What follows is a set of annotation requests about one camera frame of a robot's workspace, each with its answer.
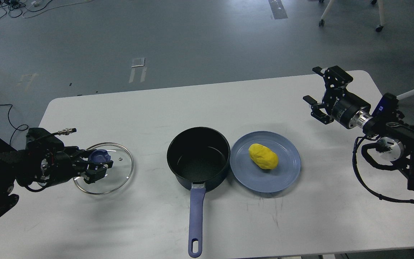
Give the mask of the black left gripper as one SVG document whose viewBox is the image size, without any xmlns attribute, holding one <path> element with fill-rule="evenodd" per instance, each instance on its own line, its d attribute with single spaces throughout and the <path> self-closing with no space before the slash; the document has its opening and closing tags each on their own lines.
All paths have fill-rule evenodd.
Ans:
<svg viewBox="0 0 414 259">
<path fill-rule="evenodd" d="M 76 166 L 76 162 L 85 162 L 84 168 Z M 66 146 L 63 151 L 53 155 L 53 163 L 48 168 L 48 186 L 66 183 L 72 178 L 82 178 L 85 183 L 92 184 L 106 175 L 107 169 L 113 167 L 111 155 L 105 149 L 79 149 L 78 146 Z"/>
</svg>

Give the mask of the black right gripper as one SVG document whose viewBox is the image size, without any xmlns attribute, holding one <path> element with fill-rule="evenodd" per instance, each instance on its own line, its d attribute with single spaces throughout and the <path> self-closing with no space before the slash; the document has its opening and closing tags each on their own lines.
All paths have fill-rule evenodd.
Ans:
<svg viewBox="0 0 414 259">
<path fill-rule="evenodd" d="M 354 128 L 357 113 L 360 110 L 369 112 L 371 105 L 347 90 L 347 85 L 353 81 L 353 77 L 337 65 L 328 68 L 316 66 L 312 68 L 312 72 L 323 78 L 326 92 L 323 96 L 324 104 L 309 95 L 303 97 L 312 110 L 311 116 L 324 125 L 336 120 L 347 129 Z M 325 108 L 327 114 L 323 113 L 321 108 Z"/>
</svg>

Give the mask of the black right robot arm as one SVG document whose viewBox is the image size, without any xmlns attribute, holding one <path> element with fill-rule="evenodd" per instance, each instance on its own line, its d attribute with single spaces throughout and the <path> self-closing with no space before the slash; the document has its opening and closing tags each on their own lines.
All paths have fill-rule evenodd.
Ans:
<svg viewBox="0 0 414 259">
<path fill-rule="evenodd" d="M 321 102 L 309 95 L 303 97 L 311 107 L 312 117 L 323 124 L 336 121 L 347 129 L 362 129 L 364 136 L 355 139 L 352 151 L 352 167 L 361 185 L 380 200 L 414 204 L 414 199 L 396 199 L 373 191 L 358 170 L 360 150 L 373 168 L 401 172 L 407 179 L 407 189 L 414 192 L 414 126 L 404 123 L 404 114 L 398 110 L 398 98 L 384 94 L 371 112 L 368 102 L 347 90 L 353 77 L 342 68 L 316 66 L 312 71 L 323 78 L 325 87 Z"/>
</svg>

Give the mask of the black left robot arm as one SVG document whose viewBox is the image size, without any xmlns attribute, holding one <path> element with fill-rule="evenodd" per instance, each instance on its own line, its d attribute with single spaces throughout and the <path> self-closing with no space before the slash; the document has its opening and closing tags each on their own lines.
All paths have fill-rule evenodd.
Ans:
<svg viewBox="0 0 414 259">
<path fill-rule="evenodd" d="M 21 150 L 0 139 L 0 217 L 18 203 L 19 196 L 13 194 L 15 183 L 38 193 L 75 177 L 84 178 L 87 184 L 105 177 L 113 166 L 106 150 L 65 146 L 59 139 L 75 132 L 76 128 L 53 133 L 44 128 L 29 128 L 26 146 Z"/>
</svg>

